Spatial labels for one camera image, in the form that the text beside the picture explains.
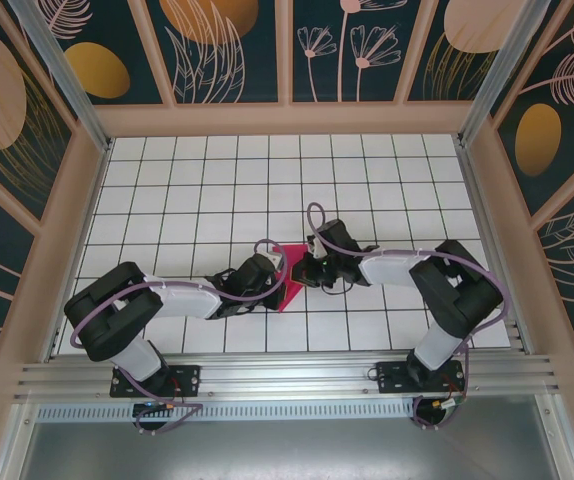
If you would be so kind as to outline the pink paper sheet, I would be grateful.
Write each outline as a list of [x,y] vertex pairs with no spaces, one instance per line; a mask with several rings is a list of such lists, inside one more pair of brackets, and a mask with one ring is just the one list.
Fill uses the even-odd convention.
[[[305,244],[284,245],[283,249],[285,250],[283,266],[287,268],[288,274],[283,282],[285,285],[285,298],[278,312],[283,312],[295,299],[302,296],[301,292],[304,290],[304,286],[291,280],[291,272],[294,264],[308,252],[308,247]],[[271,251],[280,252],[277,247],[272,247]]]

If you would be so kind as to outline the grey metal shelf sheet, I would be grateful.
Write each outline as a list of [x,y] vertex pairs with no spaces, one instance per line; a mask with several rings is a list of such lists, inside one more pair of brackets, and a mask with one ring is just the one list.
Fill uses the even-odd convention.
[[545,397],[483,397],[424,431],[405,418],[202,420],[157,437],[28,412],[0,480],[574,480]]

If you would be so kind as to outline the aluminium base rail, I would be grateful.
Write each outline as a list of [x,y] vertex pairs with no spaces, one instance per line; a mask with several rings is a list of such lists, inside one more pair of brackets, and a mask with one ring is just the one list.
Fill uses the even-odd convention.
[[[224,400],[328,400],[375,398],[370,369],[404,359],[400,352],[341,351],[169,355],[170,364],[201,368],[198,398]],[[81,355],[22,366],[13,397],[27,403],[106,402],[112,366]],[[506,396],[558,391],[561,382],[546,355],[514,350],[474,350],[469,394]]]

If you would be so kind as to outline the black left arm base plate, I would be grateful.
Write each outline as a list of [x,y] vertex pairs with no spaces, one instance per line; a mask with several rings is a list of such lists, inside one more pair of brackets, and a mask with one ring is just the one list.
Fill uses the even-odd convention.
[[[193,398],[198,395],[201,367],[198,365],[169,365],[137,384],[164,399]],[[109,396],[111,398],[145,398],[115,367],[112,370]]]

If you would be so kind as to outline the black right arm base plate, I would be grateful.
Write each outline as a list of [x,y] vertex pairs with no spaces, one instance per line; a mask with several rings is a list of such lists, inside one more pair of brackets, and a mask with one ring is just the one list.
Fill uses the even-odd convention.
[[404,361],[378,362],[376,382],[381,394],[425,394],[462,391],[465,387],[463,364],[449,360],[425,380],[416,380]]

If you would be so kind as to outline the aluminium side rail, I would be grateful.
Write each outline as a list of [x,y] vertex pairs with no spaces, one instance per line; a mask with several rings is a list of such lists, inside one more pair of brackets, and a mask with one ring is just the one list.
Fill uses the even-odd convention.
[[466,147],[456,141],[456,155],[460,162],[468,192],[472,197],[472,208],[476,221],[481,228],[483,247],[491,271],[504,283],[509,292],[512,305],[505,319],[511,350],[532,354],[532,342],[529,332],[524,329],[520,306],[513,298],[515,288],[511,279],[500,237],[494,225],[492,211],[483,192],[482,183],[475,171],[473,159]]

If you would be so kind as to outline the aluminium corner post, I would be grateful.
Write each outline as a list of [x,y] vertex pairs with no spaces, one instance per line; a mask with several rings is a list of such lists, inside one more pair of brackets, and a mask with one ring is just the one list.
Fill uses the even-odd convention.
[[551,0],[526,0],[521,7],[457,134],[458,146],[461,149],[467,149],[475,139],[528,48],[531,38],[541,25],[550,3]]
[[94,145],[102,153],[106,153],[109,137],[63,50],[44,21],[39,7],[33,0],[8,0],[8,2],[41,58],[50,68],[54,79],[61,87],[65,98],[76,112]]

